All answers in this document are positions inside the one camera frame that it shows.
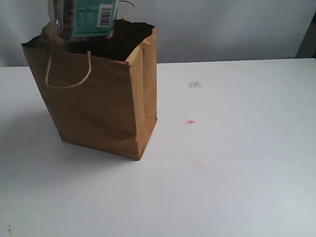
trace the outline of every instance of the product label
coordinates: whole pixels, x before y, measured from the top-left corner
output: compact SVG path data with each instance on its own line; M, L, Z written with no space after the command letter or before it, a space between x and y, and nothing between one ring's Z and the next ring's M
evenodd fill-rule
M74 37L109 36L118 0L75 0Z

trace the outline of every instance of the table surface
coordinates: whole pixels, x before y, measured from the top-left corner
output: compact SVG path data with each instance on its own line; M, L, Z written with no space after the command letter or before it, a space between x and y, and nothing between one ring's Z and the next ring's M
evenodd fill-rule
M141 161L61 142L0 68L1 237L315 237L315 168L315 59L158 65Z

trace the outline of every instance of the white wall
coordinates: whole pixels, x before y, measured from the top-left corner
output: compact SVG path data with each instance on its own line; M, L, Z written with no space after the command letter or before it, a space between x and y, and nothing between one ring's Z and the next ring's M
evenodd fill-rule
M131 0L158 27L160 62L294 57L316 0ZM35 5L41 12L35 11ZM48 22L44 0L1 0L0 66L25 66L20 43ZM120 16L129 11L121 3Z

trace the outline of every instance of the plastic container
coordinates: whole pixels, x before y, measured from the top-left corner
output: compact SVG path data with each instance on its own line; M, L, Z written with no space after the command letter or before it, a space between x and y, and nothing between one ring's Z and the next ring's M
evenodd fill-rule
M119 0L48 0L57 34L67 41L109 38L114 33Z

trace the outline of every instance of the brown paper bag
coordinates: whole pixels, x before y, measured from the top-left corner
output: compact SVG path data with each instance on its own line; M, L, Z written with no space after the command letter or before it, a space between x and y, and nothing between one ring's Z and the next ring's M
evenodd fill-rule
M118 21L111 39L66 43L49 23L22 47L63 141L141 158L157 121L155 27Z

